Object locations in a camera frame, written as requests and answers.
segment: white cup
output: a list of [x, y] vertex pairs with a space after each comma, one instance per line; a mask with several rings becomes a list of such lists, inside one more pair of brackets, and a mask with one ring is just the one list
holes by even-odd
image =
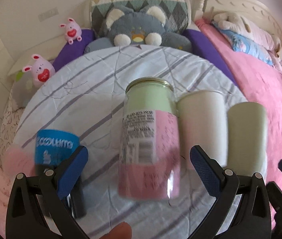
[[237, 175], [266, 177], [266, 109], [255, 102], [244, 102], [228, 110], [228, 165]]
[[228, 120], [224, 97], [216, 91], [188, 93], [177, 103], [181, 155], [188, 169], [194, 169], [190, 161], [190, 150], [200, 145], [211, 159], [220, 166], [228, 163]]

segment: white headboard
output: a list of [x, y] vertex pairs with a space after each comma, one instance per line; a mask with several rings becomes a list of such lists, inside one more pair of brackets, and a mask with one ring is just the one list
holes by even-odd
[[222, 12], [242, 14], [260, 28], [278, 36], [282, 43], [282, 28], [266, 5], [258, 0], [196, 0], [193, 7], [195, 20], [202, 16], [211, 20], [216, 14]]

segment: blue label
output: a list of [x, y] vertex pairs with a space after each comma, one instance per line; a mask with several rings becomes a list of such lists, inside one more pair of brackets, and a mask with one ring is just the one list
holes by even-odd
[[42, 129], [37, 133], [35, 164], [58, 166], [80, 145], [79, 137], [61, 130]]

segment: blue gripper pad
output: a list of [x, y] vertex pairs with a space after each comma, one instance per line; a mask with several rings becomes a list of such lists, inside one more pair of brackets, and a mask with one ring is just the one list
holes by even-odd
[[221, 194], [221, 181], [196, 147], [192, 147], [190, 151], [191, 163], [209, 195], [218, 199]]
[[68, 168], [64, 171], [62, 176], [57, 181], [57, 194], [59, 199], [70, 194], [73, 186], [78, 180], [84, 166], [88, 162], [89, 153], [86, 147], [82, 147], [80, 152], [76, 155]]

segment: striped bedsheet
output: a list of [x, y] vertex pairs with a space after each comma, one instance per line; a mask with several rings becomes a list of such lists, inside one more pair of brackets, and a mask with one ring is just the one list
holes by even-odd
[[[182, 161], [181, 196], [169, 201], [132, 201], [117, 194], [118, 160], [125, 88], [134, 79], [157, 76], [170, 82], [175, 97], [210, 89], [224, 94], [226, 107], [246, 101], [240, 90], [213, 64], [166, 47], [113, 47], [86, 54], [57, 72], [32, 98], [14, 142], [34, 151], [41, 128], [70, 131], [89, 150], [82, 173], [87, 215], [78, 220], [91, 238], [128, 222], [133, 238], [187, 238], [209, 211], [207, 194], [195, 171]], [[263, 175], [266, 175], [264, 163]], [[227, 229], [238, 204], [235, 200]], [[48, 220], [53, 231], [54, 223]]]

